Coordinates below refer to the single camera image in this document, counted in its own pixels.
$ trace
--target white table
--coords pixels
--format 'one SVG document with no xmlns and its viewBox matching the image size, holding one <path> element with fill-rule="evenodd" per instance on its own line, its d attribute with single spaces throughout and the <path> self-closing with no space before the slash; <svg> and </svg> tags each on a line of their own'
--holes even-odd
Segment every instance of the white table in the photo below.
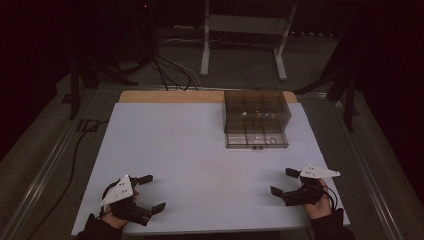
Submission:
<svg viewBox="0 0 424 240">
<path fill-rule="evenodd" d="M 285 168 L 301 170 L 308 163 L 326 168 L 301 104 L 289 107 L 288 148 L 240 150 L 225 148 L 222 103 L 117 103 L 72 235 L 84 229 L 90 213 L 99 212 L 104 189 L 125 174 L 154 176 L 153 182 L 136 187 L 137 205 L 149 209 L 167 203 L 146 227 L 129 223 L 127 234 L 309 226 L 301 207 L 286 207 L 270 193 L 270 186 L 285 191 L 300 187 L 299 179 L 285 175 Z M 333 181 L 326 182 L 338 195 Z"/>
</svg>

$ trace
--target transparent plastic box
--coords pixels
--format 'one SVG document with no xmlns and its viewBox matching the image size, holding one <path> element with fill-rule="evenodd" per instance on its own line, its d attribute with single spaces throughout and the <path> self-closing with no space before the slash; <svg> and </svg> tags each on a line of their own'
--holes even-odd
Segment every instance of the transparent plastic box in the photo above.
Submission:
<svg viewBox="0 0 424 240">
<path fill-rule="evenodd" d="M 224 132 L 227 148 L 286 148 L 291 118 L 281 91 L 225 91 Z"/>
</svg>

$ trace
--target wire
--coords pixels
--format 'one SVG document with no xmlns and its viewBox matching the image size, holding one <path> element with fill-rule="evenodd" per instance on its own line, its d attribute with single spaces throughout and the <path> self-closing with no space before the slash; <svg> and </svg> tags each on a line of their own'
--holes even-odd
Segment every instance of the wire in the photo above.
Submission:
<svg viewBox="0 0 424 240">
<path fill-rule="evenodd" d="M 201 88 L 203 88 L 203 86 L 202 86 L 202 84 L 200 83 L 200 78 L 199 78 L 199 76 L 196 74 L 196 72 L 194 72 L 192 69 L 190 69 L 190 68 L 188 68 L 188 67 L 186 67 L 186 66 L 184 66 L 184 65 L 182 65 L 182 64 L 179 64 L 179 63 L 177 63 L 177 62 L 174 62 L 174 61 L 171 61 L 171 60 L 169 60 L 169 59 L 166 59 L 168 62 L 170 62 L 170 63 L 172 63 L 173 65 L 176 65 L 176 66 L 180 66 L 180 67 L 182 67 L 182 68 L 185 68 L 185 69 L 187 69 L 188 71 L 190 71 L 194 76 L 196 76 L 196 79 L 197 79 L 197 82 L 199 83 L 199 86 L 201 87 Z"/>
<path fill-rule="evenodd" d="M 154 66 L 152 66 L 152 65 L 150 65 L 150 67 L 151 68 L 153 68 L 153 69 L 155 69 L 155 70 L 157 70 L 158 72 L 160 72 L 160 73 L 162 73 L 162 75 L 163 75 L 163 77 L 164 78 L 166 78 L 168 81 L 170 81 L 171 83 L 173 83 L 174 85 L 175 85 L 175 90 L 177 90 L 177 89 L 180 89 L 180 90 L 183 90 L 183 88 L 177 83 L 177 82 L 175 82 L 174 80 L 172 80 L 166 73 L 165 73 L 165 71 L 163 71 L 162 70 L 162 68 L 157 68 L 157 67 L 154 67 Z"/>
<path fill-rule="evenodd" d="M 325 188 L 327 188 L 328 190 L 330 190 L 330 191 L 333 193 L 334 197 L 336 198 L 336 204 L 335 204 L 335 205 L 333 205 L 333 209 L 334 209 L 334 210 L 336 210 L 337 205 L 338 205 L 338 203 L 339 203 L 339 199 L 337 198 L 336 193 L 333 191 L 333 189 L 331 189 L 331 188 L 329 188 L 329 187 L 327 187 L 327 186 L 324 186 L 324 187 L 325 187 Z"/>
<path fill-rule="evenodd" d="M 50 215 L 53 213 L 53 211 L 56 209 L 56 207 L 59 205 L 59 203 L 62 201 L 63 197 L 65 196 L 66 192 L 68 191 L 69 187 L 71 186 L 72 180 L 74 178 L 74 173 L 75 173 L 75 164 L 76 164 L 76 160 L 77 160 L 77 153 L 78 153 L 78 148 L 79 145 L 81 144 L 82 139 L 84 138 L 84 136 L 87 135 L 87 133 L 91 132 L 92 130 L 96 129 L 98 126 L 108 123 L 109 121 L 104 121 L 104 122 L 99 122 L 98 124 L 90 127 L 89 129 L 87 129 L 78 139 L 78 142 L 75 146 L 74 149 L 74 154 L 72 157 L 72 168 L 71 168 L 71 174 L 69 176 L 68 179 L 68 183 L 66 184 L 66 187 L 64 188 L 62 194 L 60 195 L 59 199 L 56 201 L 56 203 L 53 205 L 53 207 L 50 209 L 50 211 L 46 214 L 46 216 L 41 220 L 41 222 L 38 224 L 38 226 L 32 231 L 31 235 L 29 236 L 28 240 L 32 239 L 32 237 L 34 237 L 34 235 L 38 232 L 38 230 L 40 229 L 41 226 L 43 226 L 43 224 L 45 223 L 45 221 L 50 217 Z"/>
<path fill-rule="evenodd" d="M 331 209 L 335 210 L 336 206 L 334 205 L 334 199 L 330 196 L 330 194 L 328 194 L 328 192 L 324 191 L 323 192 L 325 195 L 327 195 L 328 199 L 330 199 L 331 202 Z"/>
<path fill-rule="evenodd" d="M 102 199 L 105 199 L 106 194 L 109 192 L 109 190 L 110 190 L 111 188 L 115 187 L 115 186 L 116 186 L 116 184 L 118 184 L 118 183 L 119 183 L 119 181 L 121 181 L 121 180 L 119 179 L 118 181 L 116 181 L 116 182 L 114 182 L 114 183 L 109 184 L 109 186 L 108 186 L 108 187 L 105 189 L 105 191 L 103 192 Z M 104 212 L 104 206 L 101 206 L 101 207 L 100 207 L 100 214 L 99 214 L 100 216 L 99 216 L 99 217 L 104 216 L 104 215 L 108 214 L 109 212 L 105 213 L 105 212 Z"/>
<path fill-rule="evenodd" d="M 103 216 L 105 216 L 105 215 L 107 215 L 107 214 L 109 214 L 109 213 L 111 213 L 112 212 L 112 210 L 109 210 L 109 211 L 107 211 L 107 212 L 105 212 L 105 213 L 102 213 L 102 214 L 100 214 L 99 216 L 97 216 L 96 217 L 96 219 L 99 219 L 99 218 L 101 218 L 101 217 L 103 217 Z"/>
<path fill-rule="evenodd" d="M 221 37 L 219 37 L 218 39 L 214 39 L 214 40 L 209 40 L 210 42 L 218 42 L 220 40 L 222 40 L 225 36 L 228 35 L 228 32 L 225 32 Z M 162 42 L 159 42 L 159 44 L 164 44 L 167 42 L 174 42 L 174 41 L 178 41 L 178 42 L 203 42 L 205 41 L 204 38 L 198 38 L 198 39 L 181 39 L 181 38 L 171 38 L 171 39 L 167 39 L 167 40 L 163 40 Z"/>
<path fill-rule="evenodd" d="M 176 63 L 176 62 L 173 62 L 173 61 L 171 61 L 171 60 L 168 60 L 167 58 L 165 58 L 165 57 L 163 57 L 162 55 L 160 55 L 159 53 L 155 53 L 155 56 L 157 56 L 157 57 L 159 57 L 159 58 L 161 58 L 161 59 L 163 59 L 164 61 L 166 61 L 166 62 L 169 62 L 169 63 L 171 63 L 171 64 L 173 64 L 174 66 L 176 66 L 177 68 L 178 68 L 178 70 L 181 72 L 181 73 L 183 73 L 187 78 L 188 78 L 188 84 L 187 84 L 187 86 L 183 89 L 184 91 L 186 91 L 189 87 L 190 87 L 190 84 L 193 84 L 193 86 L 194 86 L 194 88 L 196 89 L 196 91 L 198 90 L 197 89 L 197 87 L 196 87 L 196 84 L 194 84 L 194 82 L 193 82 L 193 79 L 190 77 L 190 75 L 186 72 L 186 71 L 184 71 L 184 69 L 182 69 L 182 67 L 181 67 L 181 65 L 180 64 L 178 64 L 178 63 Z"/>
<path fill-rule="evenodd" d="M 270 29 L 270 33 L 269 33 L 269 41 L 268 41 L 268 46 L 266 47 L 266 48 L 270 48 L 271 49 L 271 52 L 273 52 L 273 47 L 272 47 L 272 41 L 271 41 L 271 38 L 272 38 L 272 36 L 274 36 L 275 35 L 275 32 L 277 31 L 277 26 L 278 26 L 278 24 L 279 24 L 279 22 L 280 22 L 280 19 L 279 18 L 277 18 L 275 21 L 274 21 L 274 24 L 272 25 L 272 27 L 271 27 L 271 29 Z M 250 65 L 249 67 L 248 67 L 248 69 L 247 69 L 247 77 L 246 77 L 246 80 L 247 80 L 247 83 L 249 84 L 249 86 L 251 86 L 252 88 L 254 88 L 254 89 L 261 89 L 261 88 L 270 88 L 270 89 L 274 89 L 275 88 L 275 85 L 274 85 L 274 78 L 273 78 L 273 74 L 271 74 L 271 79 L 272 79 L 272 83 L 273 83 L 273 87 L 268 87 L 268 86 L 259 86 L 259 87 L 255 87 L 251 82 L 250 82 L 250 80 L 249 80 L 249 76 L 250 76 L 250 70 L 255 66 L 255 65 L 257 65 L 260 61 L 262 61 L 262 59 L 264 59 L 265 57 L 266 57 L 266 55 L 267 55 L 267 53 L 268 52 L 265 52 L 256 62 L 254 62 L 252 65 Z"/>
<path fill-rule="evenodd" d="M 166 91 L 168 91 L 169 89 L 168 89 L 168 85 L 166 84 L 166 81 L 165 81 L 165 79 L 164 79 L 164 77 L 163 77 L 163 74 L 162 74 L 162 70 L 161 70 L 161 68 L 160 68 L 160 66 L 159 66 L 159 63 L 158 63 L 158 61 L 156 60 L 156 58 L 155 58 L 155 56 L 153 55 L 152 56 L 152 60 L 153 60 L 153 62 L 156 64 L 156 66 L 157 66 L 157 70 L 158 70 L 158 72 L 159 72 L 159 75 L 160 75 L 160 78 L 162 79 L 162 83 L 163 83 L 163 85 L 165 86 L 165 89 L 166 89 Z"/>
<path fill-rule="evenodd" d="M 221 41 L 222 39 L 224 39 L 224 37 L 229 38 L 232 42 L 231 43 L 225 43 L 223 41 Z M 246 38 L 241 38 L 240 37 L 240 33 L 229 33 L 226 32 L 226 35 L 224 35 L 223 37 L 221 37 L 220 39 L 215 40 L 215 44 L 222 47 L 226 47 L 226 48 L 246 48 L 246 47 L 250 47 L 256 44 L 261 44 L 261 43 L 269 43 L 269 36 L 262 36 L 259 39 L 256 40 L 248 40 Z"/>
</svg>

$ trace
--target black cable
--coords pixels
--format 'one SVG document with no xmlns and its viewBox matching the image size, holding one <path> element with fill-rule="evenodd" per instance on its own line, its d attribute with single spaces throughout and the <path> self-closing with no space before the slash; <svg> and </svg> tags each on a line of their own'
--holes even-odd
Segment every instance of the black cable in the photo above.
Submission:
<svg viewBox="0 0 424 240">
<path fill-rule="evenodd" d="M 186 91 L 190 87 L 190 84 L 193 84 L 193 86 L 196 89 L 196 91 L 198 91 L 198 89 L 196 87 L 196 84 L 194 84 L 193 79 L 190 77 L 190 75 L 184 69 L 182 69 L 178 64 L 174 63 L 173 61 L 170 61 L 170 60 L 166 59 L 165 57 L 163 57 L 159 53 L 155 53 L 155 55 L 158 56 L 159 58 L 161 58 L 161 59 L 169 62 L 170 64 L 174 65 L 175 67 L 177 67 L 178 70 L 187 77 L 187 79 L 188 79 L 189 82 L 188 82 L 187 86 L 184 88 L 184 91 Z"/>
<path fill-rule="evenodd" d="M 278 26 L 278 23 L 279 23 L 279 19 L 277 19 L 277 20 L 275 20 L 275 22 L 274 22 L 274 25 L 271 27 L 271 30 L 270 30 L 270 33 L 269 33 L 269 40 L 268 40 L 268 46 L 267 47 L 265 47 L 265 48 L 270 48 L 271 49 L 271 52 L 273 53 L 273 55 L 274 55 L 274 47 L 272 46 L 272 42 L 273 41 L 271 41 L 271 39 L 273 38 L 272 36 L 274 36 L 275 35 L 275 31 L 277 31 L 277 26 Z M 250 70 L 251 70 L 251 68 L 253 68 L 253 66 L 255 66 L 255 65 L 257 65 L 260 61 L 262 61 L 262 59 L 264 59 L 265 57 L 266 57 L 266 55 L 267 55 L 267 52 L 265 52 L 255 63 L 253 63 L 252 65 L 250 65 L 249 67 L 248 67 L 248 69 L 247 69 L 247 77 L 246 77 L 246 80 L 247 80 L 247 83 L 249 84 L 249 86 L 251 86 L 253 89 L 263 89 L 263 88 L 265 88 L 265 89 L 267 89 L 267 88 L 269 88 L 269 89 L 274 89 L 275 88 L 275 85 L 274 85 L 274 80 L 273 80 L 273 74 L 272 74 L 272 67 L 273 67 L 273 65 L 271 66 L 271 79 L 272 79 L 272 83 L 273 83 L 273 85 L 274 85 L 274 87 L 268 87 L 268 86 L 260 86 L 260 87 L 255 87 L 255 86 L 253 86 L 253 84 L 249 81 L 249 76 L 250 76 Z"/>
<path fill-rule="evenodd" d="M 248 40 L 246 38 L 242 38 L 240 37 L 240 34 L 236 34 L 236 33 L 228 33 L 226 34 L 227 38 L 229 38 L 231 40 L 230 43 L 226 43 L 223 42 L 224 38 L 220 38 L 219 40 L 216 41 L 211 41 L 212 43 L 214 43 L 215 45 L 217 45 L 218 47 L 214 47 L 213 45 L 211 45 L 211 49 L 223 49 L 223 48 L 227 48 L 227 49 L 243 49 L 246 47 L 250 47 L 250 46 L 254 46 L 257 44 L 261 44 L 261 43 L 267 43 L 269 45 L 270 42 L 270 37 L 266 37 L 266 36 L 261 36 L 259 39 L 256 40 Z"/>
<path fill-rule="evenodd" d="M 106 214 L 108 214 L 108 213 L 111 213 L 112 212 L 112 210 L 109 210 L 108 212 L 105 212 L 105 213 L 101 213 L 99 216 L 97 216 L 96 218 L 97 219 L 99 219 L 99 218 L 101 218 L 101 217 L 103 217 L 103 216 L 105 216 Z"/>
<path fill-rule="evenodd" d="M 316 190 L 318 190 L 322 194 L 326 195 L 328 197 L 328 199 L 330 200 L 330 202 L 331 202 L 331 209 L 332 210 L 336 210 L 336 207 L 337 207 L 337 204 L 338 204 L 338 199 L 337 199 L 337 195 L 334 193 L 334 191 L 331 188 L 329 188 L 327 186 L 322 186 L 322 188 L 325 187 L 325 188 L 329 189 L 334 194 L 334 196 L 336 197 L 336 202 L 335 203 L 334 203 L 333 197 L 327 191 L 325 191 L 324 189 L 322 189 L 320 187 L 317 187 L 315 185 L 311 185 L 311 184 L 305 184 L 305 185 L 307 185 L 308 188 L 315 188 Z"/>
<path fill-rule="evenodd" d="M 105 197 L 106 197 L 106 194 L 109 192 L 109 190 L 111 189 L 111 188 L 113 188 L 113 187 L 115 187 L 116 186 L 116 184 L 118 184 L 119 183 L 119 181 L 120 180 L 118 180 L 118 181 L 116 181 L 116 182 L 114 182 L 114 183 L 111 183 L 111 184 L 109 184 L 109 186 L 105 189 L 105 191 L 103 192 L 103 195 L 102 195 L 102 199 L 104 199 Z M 107 213 L 104 213 L 104 206 L 101 206 L 100 207 L 100 216 L 104 216 L 104 215 L 106 215 Z"/>
<path fill-rule="evenodd" d="M 333 209 L 334 209 L 334 210 L 336 210 L 337 205 L 338 205 L 338 203 L 339 203 L 339 199 L 338 199 L 338 197 L 337 197 L 336 193 L 333 191 L 333 189 L 331 189 L 331 188 L 329 188 L 329 187 L 327 187 L 327 186 L 324 186 L 324 187 L 325 187 L 325 188 L 327 188 L 328 190 L 330 190 L 330 191 L 333 193 L 334 197 L 336 198 L 336 204 L 335 204 L 335 205 L 334 205 L 334 207 L 333 207 Z"/>
<path fill-rule="evenodd" d="M 78 152 L 78 147 L 82 141 L 82 139 L 84 138 L 84 136 L 91 132 L 92 130 L 96 129 L 98 126 L 108 123 L 109 121 L 104 121 L 104 122 L 100 122 L 92 127 L 90 127 L 89 129 L 87 129 L 78 139 L 78 142 L 75 146 L 74 149 L 74 154 L 72 157 L 72 168 L 71 168 L 71 174 L 69 176 L 68 179 L 68 183 L 66 184 L 65 189 L 63 190 L 62 194 L 60 195 L 59 199 L 56 201 L 56 203 L 53 205 L 53 207 L 50 209 L 50 211 L 46 214 L 46 216 L 41 220 L 41 222 L 38 224 L 38 226 L 34 229 L 34 231 L 31 233 L 31 235 L 29 236 L 28 240 L 32 239 L 32 237 L 34 237 L 34 235 L 38 232 L 38 230 L 40 229 L 41 226 L 43 226 L 43 224 L 45 223 L 45 221 L 50 217 L 50 215 L 53 213 L 53 211 L 56 209 L 56 207 L 59 205 L 59 203 L 62 201 L 63 197 L 65 196 L 66 192 L 68 191 L 69 187 L 71 186 L 72 180 L 74 178 L 74 173 L 75 173 L 75 164 L 76 164 L 76 160 L 77 160 L 77 152 Z"/>
<path fill-rule="evenodd" d="M 156 60 L 156 57 L 155 57 L 154 55 L 152 56 L 152 60 L 153 60 L 153 62 L 156 64 L 157 69 L 159 70 L 159 69 L 160 69 L 160 66 L 159 66 L 159 63 L 158 63 L 158 61 Z M 159 75 L 160 75 L 160 78 L 162 79 L 162 83 L 163 83 L 163 85 L 165 86 L 166 91 L 168 91 L 168 90 L 169 90 L 169 89 L 168 89 L 168 85 L 166 84 L 166 81 L 165 81 L 165 79 L 163 78 L 163 75 L 162 75 L 162 71 L 160 71 L 160 70 L 159 70 Z"/>
<path fill-rule="evenodd" d="M 160 65 L 164 65 L 164 66 L 166 66 L 166 67 L 170 67 L 170 68 L 172 68 L 171 66 L 168 66 L 168 65 L 166 65 L 166 64 L 164 64 L 164 63 L 161 63 L 161 62 L 159 62 L 158 61 L 158 63 L 160 64 Z M 180 89 L 180 90 L 184 90 L 177 82 L 175 82 L 174 80 L 172 80 L 172 78 L 170 78 L 169 76 L 168 76 L 168 74 L 166 74 L 166 72 L 162 69 L 162 68 L 155 68 L 154 66 L 150 66 L 151 68 L 153 68 L 153 69 L 155 69 L 155 70 L 157 70 L 157 71 L 161 71 L 161 73 L 163 74 L 163 76 L 168 80 L 168 81 L 170 81 L 170 82 L 172 82 L 174 85 L 175 85 L 175 90 L 177 90 L 178 88 Z"/>
</svg>

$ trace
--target human hand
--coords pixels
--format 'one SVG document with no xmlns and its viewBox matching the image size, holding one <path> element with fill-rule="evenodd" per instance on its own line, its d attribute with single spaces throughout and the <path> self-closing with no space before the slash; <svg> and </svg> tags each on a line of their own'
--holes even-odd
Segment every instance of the human hand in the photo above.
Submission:
<svg viewBox="0 0 424 240">
<path fill-rule="evenodd" d="M 324 187 L 324 191 L 328 193 L 328 187 L 324 180 L 319 179 L 319 182 Z M 327 194 L 323 194 L 321 199 L 315 204 L 303 205 L 303 209 L 305 209 L 308 218 L 311 220 L 325 217 L 332 213 L 330 199 Z"/>
<path fill-rule="evenodd" d="M 133 195 L 133 201 L 137 199 L 136 196 L 140 195 L 139 192 L 137 192 L 136 190 L 134 190 L 134 195 Z M 103 216 L 100 217 L 100 219 L 104 222 L 106 222 L 107 224 L 109 224 L 110 226 L 117 228 L 117 229 L 121 229 L 123 228 L 125 225 L 127 225 L 128 221 L 124 220 L 124 219 L 120 219 L 117 218 L 115 216 L 113 216 L 110 206 L 107 205 L 106 210 L 105 210 L 106 214 L 104 214 Z"/>
</svg>

